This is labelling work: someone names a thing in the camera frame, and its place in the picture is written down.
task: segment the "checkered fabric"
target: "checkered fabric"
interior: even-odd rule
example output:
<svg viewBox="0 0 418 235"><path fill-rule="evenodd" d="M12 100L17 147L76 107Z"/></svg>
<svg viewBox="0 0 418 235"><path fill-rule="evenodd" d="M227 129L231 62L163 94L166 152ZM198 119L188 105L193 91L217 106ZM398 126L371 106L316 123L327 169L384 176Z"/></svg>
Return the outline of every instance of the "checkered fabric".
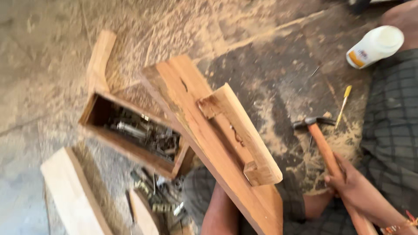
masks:
<svg viewBox="0 0 418 235"><path fill-rule="evenodd" d="M359 166L375 187L400 212L418 216L418 49L381 60L373 74L364 117ZM184 206L201 228L215 179L205 168L185 179ZM305 220L302 192L291 172L276 185L283 200L283 233L300 235L356 234L340 199L334 199L317 220ZM241 216L240 234L256 234Z"/></svg>

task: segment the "glue bottle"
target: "glue bottle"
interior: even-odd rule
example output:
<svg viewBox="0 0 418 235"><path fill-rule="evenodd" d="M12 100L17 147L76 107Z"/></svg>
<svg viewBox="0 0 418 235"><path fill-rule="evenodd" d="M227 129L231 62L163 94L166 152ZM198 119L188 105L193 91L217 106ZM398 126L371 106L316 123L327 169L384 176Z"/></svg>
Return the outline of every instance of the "glue bottle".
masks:
<svg viewBox="0 0 418 235"><path fill-rule="evenodd" d="M347 61L354 68L363 69L378 60L395 54L402 46L403 40L403 33L397 27L375 28L348 50Z"/></svg>

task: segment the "wooden box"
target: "wooden box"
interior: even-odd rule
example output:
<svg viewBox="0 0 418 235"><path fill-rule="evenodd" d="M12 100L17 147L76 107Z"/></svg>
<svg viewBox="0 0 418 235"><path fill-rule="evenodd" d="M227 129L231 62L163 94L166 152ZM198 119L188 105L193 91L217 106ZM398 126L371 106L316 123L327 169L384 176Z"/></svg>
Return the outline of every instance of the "wooden box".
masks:
<svg viewBox="0 0 418 235"><path fill-rule="evenodd" d="M169 127L166 120L156 117L141 108L120 99L108 92L95 91L90 96L89 101L80 117L79 124L84 130L93 134L96 138L104 141L109 146L129 159L138 162L151 171L155 171L167 179L174 179L183 163L189 145L184 138L180 137L178 151L174 157L174 162L170 162L160 156L154 155L146 149L127 140L124 136L103 127L103 124L109 119L112 104L127 108L136 114L143 114L149 117L153 122Z"/></svg>

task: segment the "sawdust-covered floor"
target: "sawdust-covered floor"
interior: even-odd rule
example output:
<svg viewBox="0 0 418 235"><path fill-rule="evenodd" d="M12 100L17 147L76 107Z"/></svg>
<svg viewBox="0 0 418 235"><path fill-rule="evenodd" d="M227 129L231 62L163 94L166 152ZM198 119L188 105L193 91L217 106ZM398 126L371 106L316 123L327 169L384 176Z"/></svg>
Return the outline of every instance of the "sawdust-covered floor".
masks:
<svg viewBox="0 0 418 235"><path fill-rule="evenodd" d="M102 29L117 34L106 71L112 93L162 115L138 71L188 54L214 89L231 85L282 171L296 172L307 192L323 188L315 145L308 153L309 137L290 123L335 117L353 85L340 128L325 132L334 150L357 156L370 77L350 68L345 52L386 9L356 17L332 0L1 1L0 230L66 233L39 166L71 146L113 232L130 234L125 190L137 165L77 131Z"/></svg>

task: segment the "claw hammer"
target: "claw hammer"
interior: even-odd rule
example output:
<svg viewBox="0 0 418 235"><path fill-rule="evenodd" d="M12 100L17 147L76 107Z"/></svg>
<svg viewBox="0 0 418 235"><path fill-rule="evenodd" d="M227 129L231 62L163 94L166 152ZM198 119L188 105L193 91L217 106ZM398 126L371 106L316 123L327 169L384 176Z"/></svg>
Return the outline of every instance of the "claw hammer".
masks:
<svg viewBox="0 0 418 235"><path fill-rule="evenodd" d="M326 168L328 169L329 173L336 177L343 179L344 175L338 166L338 163L334 157L334 153L331 150L331 147L325 140L324 135L322 134L321 130L319 129L318 123L328 124L328 125L335 125L335 121L326 117L306 117L302 121L298 121L292 123L292 127L296 129L305 128L307 127L309 132L311 133L313 139L318 146L319 152L324 159ZM363 215L359 214L357 210L350 205L346 199L341 197L345 208L347 209L348 213L350 214L351 221L359 235L377 235L377 232L373 226L373 224L368 221Z"/></svg>

